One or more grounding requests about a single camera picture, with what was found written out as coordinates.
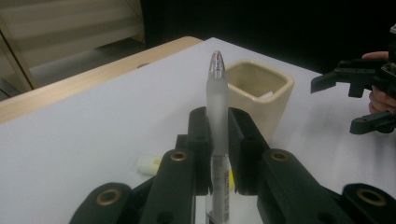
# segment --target yellow object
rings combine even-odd
[[[228,190],[233,190],[233,171],[232,170],[230,170],[228,172],[228,182],[229,182]]]
[[[142,155],[137,161],[137,170],[144,175],[156,175],[162,157],[156,155]],[[233,171],[228,172],[228,189],[233,190]]]

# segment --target screw hole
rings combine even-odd
[[[288,156],[282,152],[276,151],[276,152],[271,153],[271,158],[275,161],[286,161],[288,159]]]
[[[371,189],[358,189],[356,193],[362,201],[371,205],[385,206],[387,204],[387,200],[381,194]]]
[[[177,151],[171,155],[172,161],[184,161],[187,159],[187,153],[182,151]]]
[[[107,189],[102,191],[97,197],[96,202],[99,205],[107,206],[116,203],[121,197],[119,189]]]

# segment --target dark background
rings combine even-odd
[[[146,48],[210,37],[327,73],[338,61],[387,50],[396,3],[371,1],[142,0]]]

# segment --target pen tip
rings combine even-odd
[[[219,50],[216,50],[212,54],[212,60],[210,61],[209,77],[213,78],[225,78],[224,61]]]

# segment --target pen barrel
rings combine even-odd
[[[213,156],[211,167],[213,191],[206,196],[206,224],[228,224],[230,222],[228,156]]]
[[[213,139],[213,155],[228,154],[228,83],[225,78],[207,80],[206,115]]]

